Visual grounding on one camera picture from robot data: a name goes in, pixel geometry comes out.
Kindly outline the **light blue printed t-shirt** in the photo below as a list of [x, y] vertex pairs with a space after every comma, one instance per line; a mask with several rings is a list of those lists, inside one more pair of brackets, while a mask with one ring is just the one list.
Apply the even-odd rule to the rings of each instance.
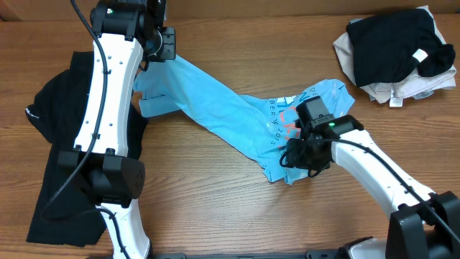
[[181, 110], [256, 161], [268, 181], [284, 180], [287, 184], [307, 176], [303, 169], [280, 165], [288, 140], [300, 135], [295, 128], [296, 106], [319, 96], [331, 114], [341, 117], [354, 104], [345, 83], [337, 79], [320, 81], [295, 96], [258, 99], [238, 95], [181, 57], [151, 63], [136, 77], [134, 90], [142, 93], [139, 107], [143, 117]]

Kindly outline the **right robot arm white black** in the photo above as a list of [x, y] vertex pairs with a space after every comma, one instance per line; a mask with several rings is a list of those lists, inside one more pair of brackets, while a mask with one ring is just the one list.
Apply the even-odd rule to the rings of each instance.
[[407, 174], [353, 116], [298, 119], [280, 165], [317, 176], [331, 163], [348, 171], [389, 219], [387, 238], [365, 237], [339, 248], [338, 258], [459, 257], [459, 198], [437, 194]]

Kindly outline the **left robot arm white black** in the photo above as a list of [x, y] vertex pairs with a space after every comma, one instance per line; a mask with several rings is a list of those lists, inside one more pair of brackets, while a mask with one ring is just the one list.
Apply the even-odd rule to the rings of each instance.
[[138, 198], [144, 163], [129, 158], [128, 120], [134, 79], [150, 63], [175, 59], [175, 29], [164, 26], [163, 0], [100, 1], [83, 23], [94, 57], [86, 112], [71, 151], [58, 165], [106, 223], [113, 258], [153, 258]]

